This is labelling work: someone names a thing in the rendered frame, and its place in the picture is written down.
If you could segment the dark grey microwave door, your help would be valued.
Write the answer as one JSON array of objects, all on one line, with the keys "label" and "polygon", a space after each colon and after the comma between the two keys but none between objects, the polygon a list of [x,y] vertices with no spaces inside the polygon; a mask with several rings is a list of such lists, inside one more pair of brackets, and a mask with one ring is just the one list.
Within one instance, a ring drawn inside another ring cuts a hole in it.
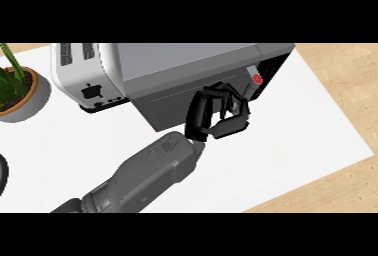
[{"label": "dark grey microwave door", "polygon": [[241,73],[201,79],[133,101],[135,107],[157,132],[185,123],[195,93],[219,81],[229,83],[240,94],[244,94],[252,78]]}]

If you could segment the grey plant pot brown rim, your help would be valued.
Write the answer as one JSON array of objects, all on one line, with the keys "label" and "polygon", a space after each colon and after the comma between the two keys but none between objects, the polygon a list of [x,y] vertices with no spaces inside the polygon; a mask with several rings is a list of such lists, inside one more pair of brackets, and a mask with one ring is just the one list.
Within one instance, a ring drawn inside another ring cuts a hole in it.
[{"label": "grey plant pot brown rim", "polygon": [[0,121],[17,123],[32,118],[43,109],[52,86],[48,79],[29,67],[23,68],[24,74],[32,76],[33,84],[26,98],[5,111],[0,111]]}]

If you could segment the white toaster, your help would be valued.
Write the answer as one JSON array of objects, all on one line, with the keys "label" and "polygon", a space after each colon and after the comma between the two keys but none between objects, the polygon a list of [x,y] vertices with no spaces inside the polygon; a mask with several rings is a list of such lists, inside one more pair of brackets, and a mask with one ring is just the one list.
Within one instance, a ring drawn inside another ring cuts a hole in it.
[{"label": "white toaster", "polygon": [[116,43],[54,43],[52,80],[88,113],[129,102]]}]

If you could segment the green plant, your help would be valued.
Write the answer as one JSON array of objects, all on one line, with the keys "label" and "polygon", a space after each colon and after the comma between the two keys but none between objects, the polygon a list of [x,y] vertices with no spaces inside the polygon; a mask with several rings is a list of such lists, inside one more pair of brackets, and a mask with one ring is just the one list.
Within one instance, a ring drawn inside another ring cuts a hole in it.
[{"label": "green plant", "polygon": [[24,86],[24,70],[6,43],[0,43],[0,49],[12,64],[14,71],[0,67],[0,101],[23,99],[27,95]]}]

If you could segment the grey microwave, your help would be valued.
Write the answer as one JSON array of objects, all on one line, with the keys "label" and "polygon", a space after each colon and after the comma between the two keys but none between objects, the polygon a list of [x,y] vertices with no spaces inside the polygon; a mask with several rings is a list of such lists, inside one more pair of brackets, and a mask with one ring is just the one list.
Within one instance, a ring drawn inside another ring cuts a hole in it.
[{"label": "grey microwave", "polygon": [[290,53],[294,43],[119,43],[132,101]]}]

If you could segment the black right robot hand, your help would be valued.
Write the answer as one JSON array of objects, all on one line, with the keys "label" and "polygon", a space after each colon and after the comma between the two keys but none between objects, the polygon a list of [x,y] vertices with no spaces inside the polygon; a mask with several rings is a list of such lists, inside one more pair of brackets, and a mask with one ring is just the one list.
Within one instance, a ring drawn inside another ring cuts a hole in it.
[{"label": "black right robot hand", "polygon": [[[215,100],[222,100],[221,121],[212,125]],[[206,142],[209,136],[221,139],[247,129],[249,118],[249,100],[229,83],[218,82],[195,93],[187,116],[185,136],[200,142]]]}]

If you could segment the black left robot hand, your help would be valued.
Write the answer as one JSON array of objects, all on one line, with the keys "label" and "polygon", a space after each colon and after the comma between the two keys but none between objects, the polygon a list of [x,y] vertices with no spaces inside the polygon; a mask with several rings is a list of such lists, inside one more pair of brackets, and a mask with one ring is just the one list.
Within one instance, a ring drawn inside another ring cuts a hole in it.
[{"label": "black left robot hand", "polygon": [[3,194],[5,187],[8,184],[8,178],[9,178],[9,165],[8,165],[6,158],[0,154],[0,196]]}]

